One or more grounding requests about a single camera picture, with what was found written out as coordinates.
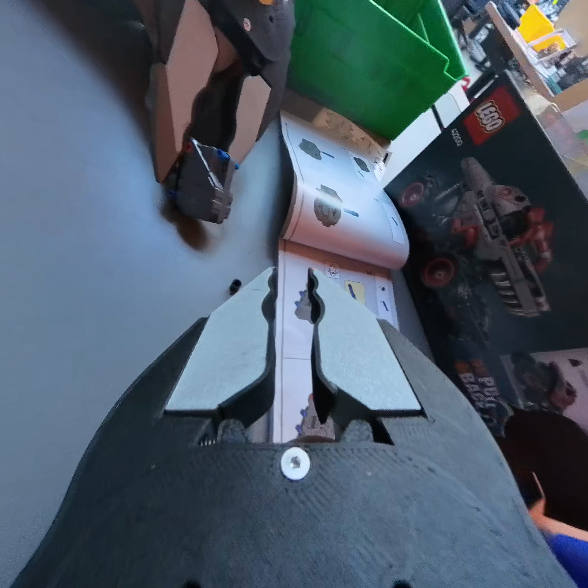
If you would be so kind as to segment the green plastic bin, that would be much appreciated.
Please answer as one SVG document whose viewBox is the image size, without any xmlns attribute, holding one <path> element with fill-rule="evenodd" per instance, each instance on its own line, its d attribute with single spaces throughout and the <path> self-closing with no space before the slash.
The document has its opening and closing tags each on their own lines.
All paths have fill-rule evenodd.
<svg viewBox="0 0 588 588">
<path fill-rule="evenodd" d="M 441 1 L 295 1 L 287 86 L 393 140 L 467 76 Z"/>
</svg>

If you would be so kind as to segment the wooden puzzle board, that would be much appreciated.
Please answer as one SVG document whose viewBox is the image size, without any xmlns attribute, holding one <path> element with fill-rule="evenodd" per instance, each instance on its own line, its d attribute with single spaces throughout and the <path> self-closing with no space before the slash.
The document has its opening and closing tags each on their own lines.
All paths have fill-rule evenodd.
<svg viewBox="0 0 588 588">
<path fill-rule="evenodd" d="M 372 159 L 383 159 L 386 154 L 386 149 L 363 128 L 328 108 L 323 107 L 319 110 L 312 120 L 312 125 Z"/>
</svg>

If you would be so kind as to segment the yellow plastic bin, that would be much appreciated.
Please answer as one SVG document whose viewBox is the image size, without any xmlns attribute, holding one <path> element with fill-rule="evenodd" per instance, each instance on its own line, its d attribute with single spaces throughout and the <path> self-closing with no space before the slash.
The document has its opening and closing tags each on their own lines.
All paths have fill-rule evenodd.
<svg viewBox="0 0 588 588">
<path fill-rule="evenodd" d="M 537 54 L 553 46 L 556 51 L 567 48 L 566 41 L 561 35 L 555 34 L 554 25 L 534 4 L 529 5 L 520 17 L 517 31 L 526 44 Z"/>
</svg>

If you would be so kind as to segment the blue cloth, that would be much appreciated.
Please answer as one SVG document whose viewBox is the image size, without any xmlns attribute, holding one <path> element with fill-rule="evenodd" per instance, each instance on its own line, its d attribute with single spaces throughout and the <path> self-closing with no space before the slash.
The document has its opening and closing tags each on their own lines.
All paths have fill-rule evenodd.
<svg viewBox="0 0 588 588">
<path fill-rule="evenodd" d="M 545 538 L 577 587 L 587 587 L 587 541 L 565 534 L 547 534 Z"/>
</svg>

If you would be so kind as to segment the lego instruction booklet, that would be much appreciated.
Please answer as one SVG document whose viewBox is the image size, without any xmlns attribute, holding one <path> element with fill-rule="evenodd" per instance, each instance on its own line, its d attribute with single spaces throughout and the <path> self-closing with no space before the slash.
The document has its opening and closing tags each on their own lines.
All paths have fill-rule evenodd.
<svg viewBox="0 0 588 588">
<path fill-rule="evenodd" d="M 333 132 L 281 111 L 293 169 L 292 197 L 278 247 L 273 441 L 310 435 L 312 394 L 309 269 L 320 271 L 378 319 L 399 328 L 392 271 L 408 260 L 398 210 L 374 165 Z"/>
</svg>

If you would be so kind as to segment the grey lego motor block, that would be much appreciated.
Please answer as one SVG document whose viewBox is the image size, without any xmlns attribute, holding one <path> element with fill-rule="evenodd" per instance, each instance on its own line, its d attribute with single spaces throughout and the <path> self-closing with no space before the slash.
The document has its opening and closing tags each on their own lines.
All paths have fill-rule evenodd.
<svg viewBox="0 0 588 588">
<path fill-rule="evenodd" d="M 228 152 L 189 137 L 167 178 L 168 196 L 185 217 L 223 224 L 231 213 L 231 185 L 239 167 Z"/>
</svg>

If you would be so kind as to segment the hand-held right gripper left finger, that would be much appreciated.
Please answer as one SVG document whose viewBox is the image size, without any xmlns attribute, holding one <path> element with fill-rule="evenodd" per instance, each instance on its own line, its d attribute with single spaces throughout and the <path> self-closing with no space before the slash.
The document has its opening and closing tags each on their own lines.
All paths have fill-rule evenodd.
<svg viewBox="0 0 588 588">
<path fill-rule="evenodd" d="M 165 413 L 261 419 L 275 397 L 276 268 L 267 268 L 206 319 Z"/>
</svg>

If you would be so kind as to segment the black lego set box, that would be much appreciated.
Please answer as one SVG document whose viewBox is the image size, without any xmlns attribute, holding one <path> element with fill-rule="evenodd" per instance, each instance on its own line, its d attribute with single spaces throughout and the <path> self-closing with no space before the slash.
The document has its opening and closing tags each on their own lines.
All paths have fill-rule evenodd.
<svg viewBox="0 0 588 588">
<path fill-rule="evenodd" d="M 385 192 L 433 358 L 492 434 L 515 410 L 587 433 L 587 198 L 513 76 L 496 76 Z"/>
</svg>

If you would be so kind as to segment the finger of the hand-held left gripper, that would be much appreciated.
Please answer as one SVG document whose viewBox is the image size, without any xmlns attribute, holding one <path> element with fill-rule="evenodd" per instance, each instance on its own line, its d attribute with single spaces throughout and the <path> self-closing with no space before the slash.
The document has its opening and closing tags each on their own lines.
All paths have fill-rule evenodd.
<svg viewBox="0 0 588 588">
<path fill-rule="evenodd" d="M 156 63 L 150 71 L 150 136 L 159 183 L 165 181 L 183 149 L 195 98 L 208 84 L 217 55 L 207 10 L 199 1 L 185 1 L 167 63 Z"/>
<path fill-rule="evenodd" d="M 270 86 L 261 76 L 235 76 L 226 131 L 227 150 L 234 162 L 243 162 L 258 140 L 269 96 Z"/>
</svg>

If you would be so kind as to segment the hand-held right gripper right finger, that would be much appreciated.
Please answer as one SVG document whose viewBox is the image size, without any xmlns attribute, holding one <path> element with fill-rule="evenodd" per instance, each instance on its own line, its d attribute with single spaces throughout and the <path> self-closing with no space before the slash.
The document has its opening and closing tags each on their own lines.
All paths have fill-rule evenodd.
<svg viewBox="0 0 588 588">
<path fill-rule="evenodd" d="M 422 415 L 382 325 L 364 304 L 309 269 L 313 403 L 321 423 Z"/>
</svg>

